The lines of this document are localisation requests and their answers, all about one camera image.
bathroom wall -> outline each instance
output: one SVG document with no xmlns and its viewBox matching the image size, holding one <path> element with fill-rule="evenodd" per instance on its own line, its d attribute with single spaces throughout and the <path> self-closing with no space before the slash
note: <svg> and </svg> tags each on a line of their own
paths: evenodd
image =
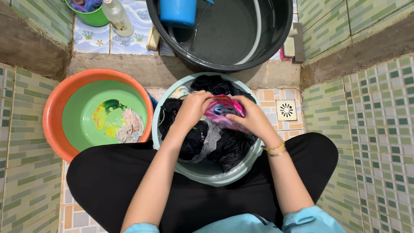
<svg viewBox="0 0 414 233">
<path fill-rule="evenodd" d="M 72 41 L 74 13 L 64 0 L 1 0 L 40 34 L 66 46 Z"/>
<path fill-rule="evenodd" d="M 406 18 L 413 0 L 298 0 L 308 65 Z"/>
<path fill-rule="evenodd" d="M 42 113 L 58 84 L 0 64 L 1 232 L 58 230 L 62 159 L 46 142 Z"/>
<path fill-rule="evenodd" d="M 414 232 L 413 70 L 407 54 L 302 93 L 307 132 L 339 151 L 317 205 L 346 232 Z"/>
</svg>

clear plastic bottle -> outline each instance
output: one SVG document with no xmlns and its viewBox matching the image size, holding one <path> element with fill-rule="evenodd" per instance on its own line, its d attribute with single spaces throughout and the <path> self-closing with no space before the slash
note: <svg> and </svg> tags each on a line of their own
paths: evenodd
<svg viewBox="0 0 414 233">
<path fill-rule="evenodd" d="M 134 26 L 118 0 L 103 0 L 102 11 L 118 35 L 122 37 L 132 35 Z"/>
</svg>

pink detergent packet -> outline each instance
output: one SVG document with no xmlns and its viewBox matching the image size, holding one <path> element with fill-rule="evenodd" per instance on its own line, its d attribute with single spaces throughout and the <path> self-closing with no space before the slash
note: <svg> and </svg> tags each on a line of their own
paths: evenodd
<svg viewBox="0 0 414 233">
<path fill-rule="evenodd" d="M 249 130 L 242 125 L 226 118 L 227 114 L 234 114 L 239 117 L 244 117 L 244 109 L 238 102 L 231 100 L 227 95 L 216 95 L 211 97 L 213 101 L 207 107 L 204 115 L 209 117 L 221 129 L 233 129 L 244 133 L 249 133 Z"/>
</svg>

person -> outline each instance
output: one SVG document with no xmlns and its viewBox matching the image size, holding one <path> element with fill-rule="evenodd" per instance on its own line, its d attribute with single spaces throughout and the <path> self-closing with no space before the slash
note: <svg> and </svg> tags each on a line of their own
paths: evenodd
<svg viewBox="0 0 414 233">
<path fill-rule="evenodd" d="M 205 112 L 211 93 L 184 100 L 159 150 L 152 141 L 104 145 L 77 155 L 67 184 L 78 204 L 109 233 L 345 232 L 315 206 L 338 151 L 322 134 L 283 143 L 260 106 L 234 96 L 245 118 L 227 117 L 263 140 L 268 150 L 243 178 L 213 187 L 174 172 L 181 144 Z"/>
</svg>

black pants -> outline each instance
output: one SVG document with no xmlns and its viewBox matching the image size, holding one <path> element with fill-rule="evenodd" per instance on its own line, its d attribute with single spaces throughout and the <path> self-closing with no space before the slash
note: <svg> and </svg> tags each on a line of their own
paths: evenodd
<svg viewBox="0 0 414 233">
<path fill-rule="evenodd" d="M 321 196 L 338 162 L 338 150 L 322 134 L 306 133 L 286 141 L 295 167 L 312 200 Z M 110 233 L 119 233 L 131 199 L 156 150 L 146 143 L 96 146 L 76 156 L 67 183 L 79 205 Z M 282 226 L 267 156 L 226 187 L 213 187 L 174 173 L 161 219 L 162 232 L 193 232 L 209 223 L 255 213 Z"/>
</svg>

